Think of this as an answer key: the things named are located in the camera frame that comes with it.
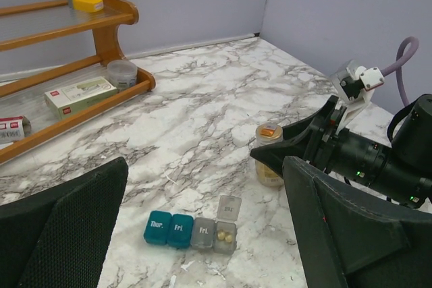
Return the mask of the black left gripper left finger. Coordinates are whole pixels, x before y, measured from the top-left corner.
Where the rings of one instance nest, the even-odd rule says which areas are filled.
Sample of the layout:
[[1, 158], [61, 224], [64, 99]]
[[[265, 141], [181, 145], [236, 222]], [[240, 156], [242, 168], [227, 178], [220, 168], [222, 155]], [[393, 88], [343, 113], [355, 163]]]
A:
[[128, 180], [118, 157], [1, 206], [2, 287], [96, 287]]

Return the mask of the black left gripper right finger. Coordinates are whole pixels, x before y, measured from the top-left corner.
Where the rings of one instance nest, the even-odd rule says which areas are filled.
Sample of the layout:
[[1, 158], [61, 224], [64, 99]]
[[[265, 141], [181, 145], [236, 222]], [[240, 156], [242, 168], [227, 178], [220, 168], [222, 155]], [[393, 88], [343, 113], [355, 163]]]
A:
[[431, 214], [287, 156], [283, 179], [309, 287], [430, 287]]

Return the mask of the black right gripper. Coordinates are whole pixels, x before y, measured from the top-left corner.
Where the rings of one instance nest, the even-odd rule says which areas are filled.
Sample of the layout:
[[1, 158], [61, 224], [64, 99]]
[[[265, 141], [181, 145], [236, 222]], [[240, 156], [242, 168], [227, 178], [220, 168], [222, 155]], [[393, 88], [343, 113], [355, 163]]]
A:
[[349, 181], [375, 183], [392, 174], [391, 148], [338, 126], [345, 108], [336, 109], [338, 97], [332, 95], [311, 116], [282, 127], [281, 142], [253, 148], [250, 156], [264, 163], [259, 154], [268, 151], [273, 162], [267, 166], [283, 174], [287, 156], [296, 156], [317, 169], [335, 172]]

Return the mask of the clear pill bottle gold lid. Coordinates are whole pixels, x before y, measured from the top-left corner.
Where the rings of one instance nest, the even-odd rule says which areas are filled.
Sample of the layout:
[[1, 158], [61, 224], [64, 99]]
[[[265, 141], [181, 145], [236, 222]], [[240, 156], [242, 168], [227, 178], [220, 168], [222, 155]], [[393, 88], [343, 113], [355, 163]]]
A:
[[[275, 144], [283, 140], [282, 127], [276, 123], [267, 122], [256, 128], [254, 148]], [[264, 159], [264, 163], [258, 160], [255, 162], [255, 170], [258, 181], [270, 188], [280, 188], [284, 181], [267, 163], [273, 162], [273, 156], [266, 150], [259, 154], [259, 158]]]

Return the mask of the teal pill organizer box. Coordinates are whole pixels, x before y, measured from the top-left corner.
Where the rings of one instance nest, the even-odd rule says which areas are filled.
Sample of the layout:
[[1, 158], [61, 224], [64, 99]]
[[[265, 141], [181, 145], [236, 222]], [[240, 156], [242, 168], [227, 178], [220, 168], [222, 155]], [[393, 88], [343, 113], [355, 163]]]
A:
[[[145, 242], [156, 246], [212, 250], [218, 254], [231, 255], [237, 248], [236, 221], [241, 203], [241, 198], [221, 196], [215, 219], [154, 210], [148, 217], [143, 238]], [[219, 230], [233, 233], [234, 241], [232, 243], [219, 241], [217, 239]]]

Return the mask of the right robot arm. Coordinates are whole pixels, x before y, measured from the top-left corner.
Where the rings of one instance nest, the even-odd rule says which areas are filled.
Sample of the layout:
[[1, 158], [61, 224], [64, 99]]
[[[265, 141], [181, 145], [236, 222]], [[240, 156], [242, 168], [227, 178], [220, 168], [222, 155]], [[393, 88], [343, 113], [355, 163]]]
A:
[[431, 199], [431, 95], [424, 94], [394, 115], [390, 146], [351, 132], [342, 124], [347, 108], [332, 95], [316, 113], [282, 128], [281, 142], [250, 155], [279, 176], [283, 161], [296, 156], [318, 170], [337, 173], [403, 206], [419, 208]]

